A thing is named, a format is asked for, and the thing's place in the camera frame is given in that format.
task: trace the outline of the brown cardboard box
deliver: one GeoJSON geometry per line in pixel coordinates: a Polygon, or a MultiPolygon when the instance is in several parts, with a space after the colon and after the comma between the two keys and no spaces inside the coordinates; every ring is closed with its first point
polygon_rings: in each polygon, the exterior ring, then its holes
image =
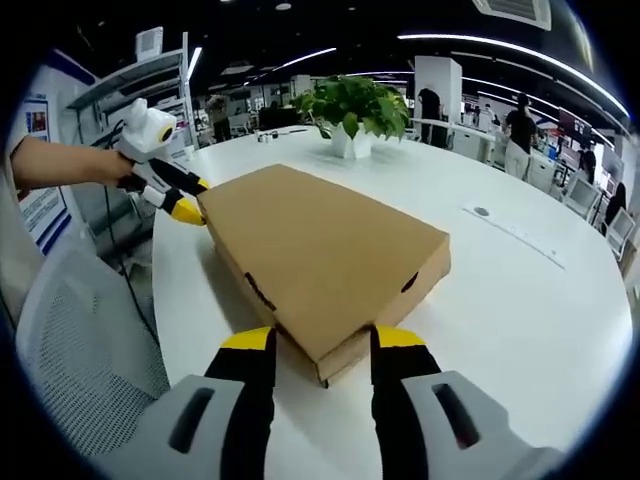
{"type": "Polygon", "coordinates": [[[261,319],[293,339],[322,383],[367,354],[364,326],[397,325],[450,270],[447,233],[283,165],[198,200],[261,319]]]}

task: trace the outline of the white round table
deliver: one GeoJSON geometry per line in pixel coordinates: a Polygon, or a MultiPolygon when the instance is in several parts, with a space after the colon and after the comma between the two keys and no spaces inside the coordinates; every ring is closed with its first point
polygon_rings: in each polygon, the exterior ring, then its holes
{"type": "MultiPolygon", "coordinates": [[[[631,344],[613,255],[551,197],[479,162],[411,141],[376,141],[371,158],[332,157],[312,129],[269,144],[253,136],[195,152],[212,185],[283,163],[344,185],[451,235],[451,273],[401,323],[443,370],[499,401],[534,446],[567,451],[607,400],[631,344]],[[563,267],[463,210],[482,206],[552,246],[563,267]]],[[[153,293],[169,381],[202,375],[234,332],[260,326],[206,228],[159,212],[153,293]]],[[[323,390],[278,363],[267,478],[381,478],[370,365],[323,390]]]]}

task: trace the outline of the ceiling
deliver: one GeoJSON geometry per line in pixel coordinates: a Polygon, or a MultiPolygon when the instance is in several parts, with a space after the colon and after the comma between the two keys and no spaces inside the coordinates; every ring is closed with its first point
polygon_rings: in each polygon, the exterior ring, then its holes
{"type": "MultiPolygon", "coordinates": [[[[61,32],[58,47],[94,74],[104,76],[135,61],[136,33],[163,26],[164,50],[171,50],[181,46],[181,32],[188,31],[190,46],[203,47],[191,78],[192,96],[207,94],[212,85],[242,86],[251,80],[250,77],[264,73],[262,68],[280,66],[332,47],[337,50],[251,82],[277,83],[302,73],[325,76],[362,71],[405,71],[411,70],[410,62],[415,55],[451,55],[462,65],[466,77],[533,94],[567,108],[596,128],[615,125],[599,107],[560,86],[556,82],[560,80],[587,94],[625,127],[635,128],[600,93],[537,58],[473,42],[402,41],[397,38],[400,34],[410,33],[455,33],[522,45],[578,69],[621,100],[628,110],[634,110],[640,104],[640,96],[630,86],[638,83],[640,74],[637,69],[635,73],[632,71],[631,62],[624,61],[620,45],[629,28],[636,27],[632,24],[633,17],[625,16],[620,8],[604,10],[600,7],[596,10],[586,2],[571,2],[571,10],[563,0],[551,0],[552,29],[547,32],[520,22],[482,15],[472,0],[395,0],[375,4],[365,0],[288,0],[292,8],[276,10],[275,6],[282,1],[233,0],[223,3],[210,0],[186,3],[180,11],[145,12],[140,16],[123,15],[120,11],[85,15],[72,28],[61,32]],[[573,12],[579,15],[583,25],[576,21],[573,12]],[[605,32],[612,24],[620,28],[610,29],[614,33],[605,32]],[[586,47],[582,34],[585,29],[590,40],[586,47]],[[553,78],[499,60],[535,69],[553,78]],[[228,67],[245,63],[254,67],[235,75],[221,75],[228,67]]],[[[617,1],[610,0],[607,5],[617,1]]],[[[465,93],[482,90],[510,96],[506,90],[471,82],[464,82],[463,90],[465,93]]],[[[534,102],[534,107],[557,116],[557,111],[546,105],[534,102]]]]}

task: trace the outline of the cable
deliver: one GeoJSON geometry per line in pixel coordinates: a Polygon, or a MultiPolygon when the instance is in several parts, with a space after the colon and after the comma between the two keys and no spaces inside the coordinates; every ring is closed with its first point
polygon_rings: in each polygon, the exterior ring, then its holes
{"type": "MultiPolygon", "coordinates": [[[[113,146],[112,145],[113,137],[115,136],[118,126],[122,122],[123,121],[120,120],[118,123],[116,123],[115,127],[113,127],[113,130],[111,131],[111,136],[107,141],[107,149],[110,149],[113,146]]],[[[111,237],[111,244],[113,245],[114,254],[116,256],[116,259],[118,260],[118,263],[120,264],[120,268],[122,269],[122,276],[127,282],[127,287],[129,287],[129,293],[131,293],[131,298],[133,299],[133,303],[135,304],[136,310],[138,311],[138,316],[140,317],[140,320],[142,320],[142,323],[144,323],[144,326],[147,328],[147,331],[149,332],[149,335],[151,335],[151,338],[153,338],[153,341],[156,343],[156,345],[160,346],[160,342],[158,341],[156,334],[151,328],[151,325],[149,325],[147,317],[145,317],[144,313],[142,313],[142,308],[140,308],[140,304],[138,303],[138,297],[136,296],[136,293],[133,290],[133,285],[131,285],[131,279],[129,278],[129,274],[127,273],[127,269],[124,265],[124,261],[122,260],[122,256],[118,251],[118,247],[116,245],[116,239],[113,234],[113,222],[111,219],[111,204],[109,203],[109,190],[107,190],[106,185],[103,188],[104,188],[104,201],[107,208],[107,229],[109,230],[109,236],[111,237]]]]}

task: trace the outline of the white pants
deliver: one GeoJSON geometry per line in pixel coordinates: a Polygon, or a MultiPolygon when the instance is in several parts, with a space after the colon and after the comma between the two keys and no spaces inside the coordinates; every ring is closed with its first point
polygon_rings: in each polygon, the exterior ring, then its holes
{"type": "Polygon", "coordinates": [[[529,154],[522,150],[519,145],[509,140],[507,151],[504,155],[504,171],[512,177],[527,181],[527,171],[529,169],[529,154]]]}

